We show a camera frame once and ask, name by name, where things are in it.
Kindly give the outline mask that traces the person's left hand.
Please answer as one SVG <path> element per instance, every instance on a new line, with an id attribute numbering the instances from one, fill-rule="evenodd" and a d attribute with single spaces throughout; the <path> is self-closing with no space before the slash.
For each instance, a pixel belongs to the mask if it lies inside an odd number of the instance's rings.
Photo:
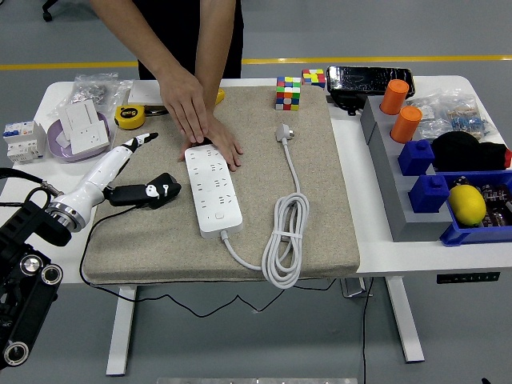
<path id="1" fill-rule="evenodd" d="M 191 147 L 213 144 L 226 160 L 230 171 L 235 172 L 241 166 L 240 156 L 243 154 L 241 145 L 231 131 L 215 116 L 209 115 L 207 121 L 209 127 L 203 141 L 191 142 L 189 139 L 185 139 L 180 149 L 178 161 L 185 160 L 185 151 Z"/>

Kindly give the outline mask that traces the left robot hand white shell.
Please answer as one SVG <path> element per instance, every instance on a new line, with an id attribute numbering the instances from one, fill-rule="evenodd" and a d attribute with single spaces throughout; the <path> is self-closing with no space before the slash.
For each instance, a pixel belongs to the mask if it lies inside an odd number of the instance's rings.
<path id="1" fill-rule="evenodd" d="M 69 193 L 56 197 L 47 207 L 48 214 L 67 217 L 76 228 L 91 219 L 93 208 L 105 200 L 103 191 L 122 171 L 131 155 L 158 133 L 140 134 L 105 154 Z"/>

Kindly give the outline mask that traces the person's right hand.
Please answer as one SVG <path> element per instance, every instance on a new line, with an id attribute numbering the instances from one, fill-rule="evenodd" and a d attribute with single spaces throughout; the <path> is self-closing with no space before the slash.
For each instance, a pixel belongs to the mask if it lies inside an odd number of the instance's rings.
<path id="1" fill-rule="evenodd" d="M 165 108 L 191 143 L 202 143 L 207 132 L 203 89 L 195 76 L 180 65 L 166 66 L 156 75 Z"/>

